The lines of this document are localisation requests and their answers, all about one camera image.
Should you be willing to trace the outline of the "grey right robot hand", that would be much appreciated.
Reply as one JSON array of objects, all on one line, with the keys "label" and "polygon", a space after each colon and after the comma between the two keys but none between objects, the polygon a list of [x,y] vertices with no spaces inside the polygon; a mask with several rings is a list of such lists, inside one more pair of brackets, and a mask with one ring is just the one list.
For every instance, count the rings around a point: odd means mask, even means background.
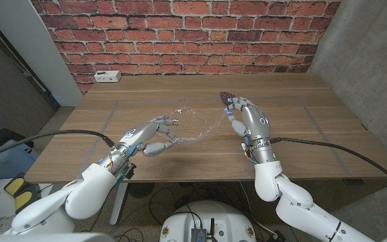
[{"label": "grey right robot hand", "polygon": [[[228,104],[225,112],[233,130],[243,137],[251,140],[270,138],[270,125],[265,112],[257,107],[251,100],[244,97],[227,98]],[[241,111],[243,121],[238,121],[232,110]]]}]

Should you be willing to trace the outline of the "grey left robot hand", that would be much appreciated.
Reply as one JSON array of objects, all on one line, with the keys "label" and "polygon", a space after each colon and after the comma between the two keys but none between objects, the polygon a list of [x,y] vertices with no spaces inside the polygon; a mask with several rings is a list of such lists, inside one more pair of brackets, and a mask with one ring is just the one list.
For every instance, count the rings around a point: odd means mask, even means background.
[{"label": "grey left robot hand", "polygon": [[[129,130],[119,141],[119,144],[128,149],[127,156],[134,156],[142,151],[146,157],[153,157],[170,149],[177,141],[177,137],[171,132],[168,126],[177,126],[178,120],[171,120],[168,116],[159,116],[148,122],[139,124]],[[166,134],[171,140],[165,143],[146,143],[156,133]]]}]

